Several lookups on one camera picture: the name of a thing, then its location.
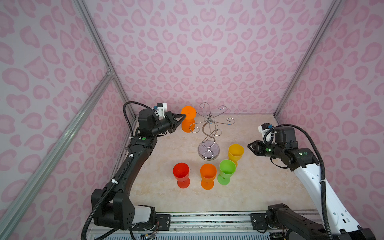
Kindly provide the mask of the orange plastic wine glass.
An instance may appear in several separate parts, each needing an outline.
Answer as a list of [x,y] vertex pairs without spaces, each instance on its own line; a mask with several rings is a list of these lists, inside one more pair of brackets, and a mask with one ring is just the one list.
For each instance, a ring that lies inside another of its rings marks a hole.
[[211,190],[214,187],[214,180],[217,175],[217,169],[212,164],[204,164],[200,169],[202,177],[201,186],[204,190]]
[[186,106],[182,109],[181,113],[186,115],[186,118],[182,122],[182,130],[185,133],[191,133],[195,129],[197,111],[191,106]]

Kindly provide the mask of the yellow plastic wine glass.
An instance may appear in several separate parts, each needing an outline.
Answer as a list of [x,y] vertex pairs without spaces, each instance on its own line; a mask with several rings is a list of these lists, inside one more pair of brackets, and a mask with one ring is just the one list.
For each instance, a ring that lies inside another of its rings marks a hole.
[[235,163],[236,167],[238,166],[238,161],[242,158],[245,150],[243,146],[239,144],[233,144],[229,146],[229,151],[228,151],[228,158],[231,160],[233,163]]

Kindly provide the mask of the green plastic wine glass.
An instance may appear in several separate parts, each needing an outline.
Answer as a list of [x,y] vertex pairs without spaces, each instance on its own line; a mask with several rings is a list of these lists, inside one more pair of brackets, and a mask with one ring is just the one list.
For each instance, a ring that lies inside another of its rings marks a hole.
[[221,185],[228,185],[230,183],[231,177],[236,172],[236,164],[231,160],[223,160],[219,165],[219,175],[217,177],[218,182]]

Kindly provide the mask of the red plastic wine glass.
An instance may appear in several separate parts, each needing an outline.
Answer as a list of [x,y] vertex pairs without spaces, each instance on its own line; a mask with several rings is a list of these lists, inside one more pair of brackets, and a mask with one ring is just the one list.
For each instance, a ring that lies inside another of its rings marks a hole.
[[177,180],[177,185],[181,189],[186,189],[190,185],[190,168],[186,163],[178,163],[173,168],[173,175]]

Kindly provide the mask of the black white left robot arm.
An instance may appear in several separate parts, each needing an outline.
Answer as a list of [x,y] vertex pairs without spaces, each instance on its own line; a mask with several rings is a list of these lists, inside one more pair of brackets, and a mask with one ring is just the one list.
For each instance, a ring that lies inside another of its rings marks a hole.
[[139,220],[139,214],[129,199],[133,183],[152,154],[158,136],[165,132],[173,133],[185,118],[185,114],[168,111],[160,119],[155,109],[143,109],[139,112],[139,126],[128,146],[128,156],[111,181],[103,189],[94,190],[91,195],[93,209],[90,220],[95,225],[127,230]]

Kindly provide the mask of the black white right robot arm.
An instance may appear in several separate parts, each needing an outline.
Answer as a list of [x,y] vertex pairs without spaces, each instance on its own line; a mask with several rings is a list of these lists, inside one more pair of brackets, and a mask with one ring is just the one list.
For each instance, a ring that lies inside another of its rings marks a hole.
[[343,205],[327,181],[324,160],[314,140],[302,128],[283,124],[258,127],[263,139],[248,144],[248,149],[271,161],[279,159],[307,190],[322,223],[305,218],[285,204],[268,206],[265,225],[271,229],[286,227],[287,238],[293,233],[305,240],[374,240],[371,229],[363,228]]

